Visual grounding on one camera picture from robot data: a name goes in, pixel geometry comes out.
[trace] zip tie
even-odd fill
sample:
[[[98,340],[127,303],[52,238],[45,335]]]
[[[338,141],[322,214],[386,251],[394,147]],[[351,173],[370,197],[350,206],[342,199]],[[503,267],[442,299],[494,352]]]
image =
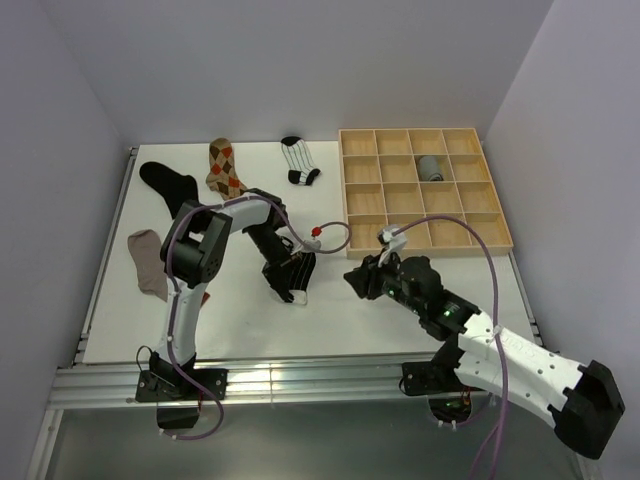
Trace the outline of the zip tie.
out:
[[[504,330],[504,327],[500,324],[493,327],[493,332],[491,332],[491,338],[487,340],[487,345],[491,345],[496,337],[502,333],[502,330]]]

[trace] gray sock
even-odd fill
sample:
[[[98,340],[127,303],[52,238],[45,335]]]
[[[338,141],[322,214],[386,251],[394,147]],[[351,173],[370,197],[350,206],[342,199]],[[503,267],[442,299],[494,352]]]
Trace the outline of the gray sock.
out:
[[[153,230],[140,230],[127,238],[129,253],[136,264],[138,288],[142,293],[153,294],[167,301],[167,275],[160,260],[160,237]]]

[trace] wooden organizer tray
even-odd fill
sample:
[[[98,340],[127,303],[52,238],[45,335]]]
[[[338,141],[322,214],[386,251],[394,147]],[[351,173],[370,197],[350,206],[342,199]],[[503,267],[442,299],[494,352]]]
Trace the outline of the wooden organizer tray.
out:
[[[340,130],[345,218],[353,236],[347,257],[380,252],[385,225],[425,215],[447,214],[465,221],[492,254],[513,242],[476,131],[472,128]],[[444,181],[422,182],[417,162],[436,157]],[[430,221],[407,231],[405,256],[482,255],[478,242],[453,222]]]

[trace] white table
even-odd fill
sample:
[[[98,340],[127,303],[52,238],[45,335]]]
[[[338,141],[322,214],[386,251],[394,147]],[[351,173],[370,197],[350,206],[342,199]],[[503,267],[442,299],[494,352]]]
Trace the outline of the white table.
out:
[[[234,144],[236,169],[249,187],[281,197],[294,227],[311,228],[342,220],[337,142],[309,142],[322,170],[312,187],[287,181],[287,163],[278,142]],[[140,345],[154,347],[164,328],[167,304],[141,293],[127,249],[127,237],[151,228],[161,239],[172,223],[162,197],[138,174],[148,161],[163,163],[198,182],[200,201],[221,200],[205,184],[208,145],[143,145],[132,169],[126,198],[93,309],[84,363],[132,362]],[[344,239],[339,227],[321,236],[324,247]],[[494,259],[500,292],[500,323],[533,340],[529,320],[508,256]],[[389,299],[360,300],[342,275],[359,262],[344,253],[318,257],[309,284],[307,306],[283,304],[261,274],[264,260],[248,236],[229,239],[218,276],[209,284],[211,298],[200,312],[196,336],[199,359],[274,359],[338,355],[435,352],[417,317]],[[491,311],[491,281],[484,258],[434,259],[446,288]]]

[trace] striped sock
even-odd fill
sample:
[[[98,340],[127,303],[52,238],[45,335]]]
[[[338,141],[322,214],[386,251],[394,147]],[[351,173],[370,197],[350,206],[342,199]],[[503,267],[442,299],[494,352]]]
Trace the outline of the striped sock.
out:
[[[296,264],[289,280],[289,292],[293,295],[293,302],[298,305],[307,304],[307,287],[313,269],[316,267],[316,254],[313,252],[299,252],[301,260]]]
[[[311,159],[309,147],[300,137],[284,137],[280,140],[282,154],[289,164],[289,182],[294,185],[311,186],[320,169]]]

